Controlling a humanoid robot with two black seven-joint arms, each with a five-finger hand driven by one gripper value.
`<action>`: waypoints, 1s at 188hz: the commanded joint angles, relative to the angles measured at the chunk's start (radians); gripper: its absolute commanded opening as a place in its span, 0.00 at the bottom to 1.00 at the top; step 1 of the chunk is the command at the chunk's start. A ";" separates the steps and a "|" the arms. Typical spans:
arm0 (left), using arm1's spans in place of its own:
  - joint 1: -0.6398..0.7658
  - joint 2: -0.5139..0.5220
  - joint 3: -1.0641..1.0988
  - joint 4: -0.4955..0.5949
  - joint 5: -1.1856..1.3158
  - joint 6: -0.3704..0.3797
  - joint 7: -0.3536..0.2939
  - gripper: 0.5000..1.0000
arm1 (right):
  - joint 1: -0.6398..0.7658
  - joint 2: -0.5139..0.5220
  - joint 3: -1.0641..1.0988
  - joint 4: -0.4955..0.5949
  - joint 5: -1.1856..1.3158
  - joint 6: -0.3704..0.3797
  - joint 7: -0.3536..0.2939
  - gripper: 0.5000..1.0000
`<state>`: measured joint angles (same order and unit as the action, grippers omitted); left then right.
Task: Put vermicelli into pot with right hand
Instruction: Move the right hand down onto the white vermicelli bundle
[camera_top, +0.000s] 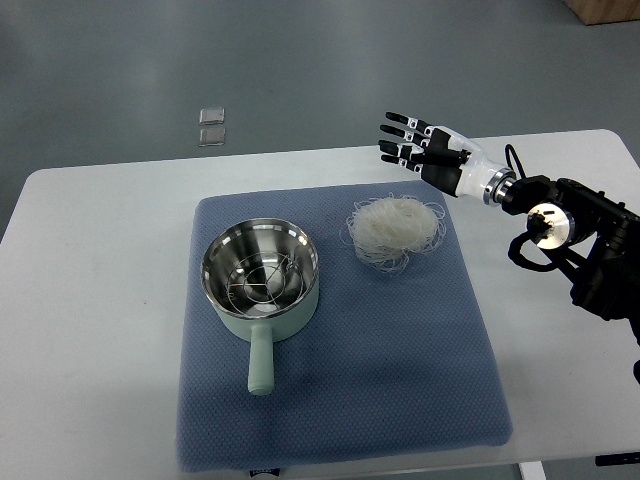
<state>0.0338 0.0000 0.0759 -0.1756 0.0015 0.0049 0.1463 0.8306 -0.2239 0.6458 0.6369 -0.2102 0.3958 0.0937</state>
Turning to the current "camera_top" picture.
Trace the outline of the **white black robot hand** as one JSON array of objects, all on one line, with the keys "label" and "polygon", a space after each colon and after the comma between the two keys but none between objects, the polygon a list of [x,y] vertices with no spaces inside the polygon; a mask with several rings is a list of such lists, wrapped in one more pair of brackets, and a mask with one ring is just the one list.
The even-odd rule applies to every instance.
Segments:
[{"label": "white black robot hand", "polygon": [[397,139],[378,142],[381,160],[418,174],[444,194],[493,206],[516,181],[512,168],[490,160],[477,143],[448,127],[394,112],[385,118],[380,130]]}]

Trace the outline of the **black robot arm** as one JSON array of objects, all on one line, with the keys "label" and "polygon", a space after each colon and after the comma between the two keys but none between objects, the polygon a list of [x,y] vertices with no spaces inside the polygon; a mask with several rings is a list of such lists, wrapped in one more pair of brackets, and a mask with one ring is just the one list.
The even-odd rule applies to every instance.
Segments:
[{"label": "black robot arm", "polygon": [[532,176],[495,194],[509,215],[527,216],[509,259],[526,270],[560,271],[572,304],[605,320],[626,320],[639,336],[639,216],[581,183]]}]

